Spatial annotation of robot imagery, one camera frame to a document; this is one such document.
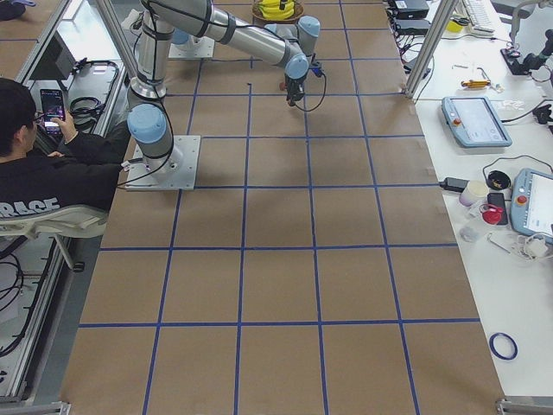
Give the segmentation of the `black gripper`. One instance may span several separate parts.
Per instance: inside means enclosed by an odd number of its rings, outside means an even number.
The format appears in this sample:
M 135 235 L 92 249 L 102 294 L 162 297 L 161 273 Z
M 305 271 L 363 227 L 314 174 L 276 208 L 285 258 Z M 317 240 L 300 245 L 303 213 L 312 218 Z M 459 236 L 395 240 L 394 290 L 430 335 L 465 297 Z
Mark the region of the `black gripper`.
M 286 76 L 284 79 L 285 89 L 287 92 L 287 102 L 289 106 L 295 105 L 295 100 L 292 96 L 296 96 L 296 102 L 299 102 L 303 99 L 304 92 L 304 81 L 306 77 L 303 76 L 299 79 L 293 79 L 289 76 Z

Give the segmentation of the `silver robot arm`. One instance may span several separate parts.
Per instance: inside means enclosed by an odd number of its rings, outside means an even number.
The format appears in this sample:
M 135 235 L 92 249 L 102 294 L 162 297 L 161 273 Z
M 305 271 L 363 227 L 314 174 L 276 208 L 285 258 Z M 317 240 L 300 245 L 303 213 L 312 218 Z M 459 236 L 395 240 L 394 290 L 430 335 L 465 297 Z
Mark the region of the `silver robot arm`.
M 210 1 L 144 1 L 137 73 L 130 79 L 127 125 L 137 144 L 123 187 L 128 190 L 191 189 L 200 137 L 178 136 L 164 107 L 168 59 L 211 58 L 219 43 L 280 67 L 288 105 L 304 97 L 309 73 L 323 76 L 315 58 L 321 25 L 312 16 L 264 27 L 238 19 Z

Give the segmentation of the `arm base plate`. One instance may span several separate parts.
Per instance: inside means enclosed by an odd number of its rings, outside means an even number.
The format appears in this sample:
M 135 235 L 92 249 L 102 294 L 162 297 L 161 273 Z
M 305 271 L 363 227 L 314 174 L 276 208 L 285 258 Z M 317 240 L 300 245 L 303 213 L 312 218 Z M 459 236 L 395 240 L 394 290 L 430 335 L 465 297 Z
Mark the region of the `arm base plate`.
M 145 157 L 137 142 L 123 188 L 129 191 L 193 190 L 196 182 L 200 136 L 174 136 L 172 153 L 158 159 Z
M 168 57 L 173 60 L 212 59 L 215 41 L 206 37 L 189 36 L 186 39 L 174 39 Z

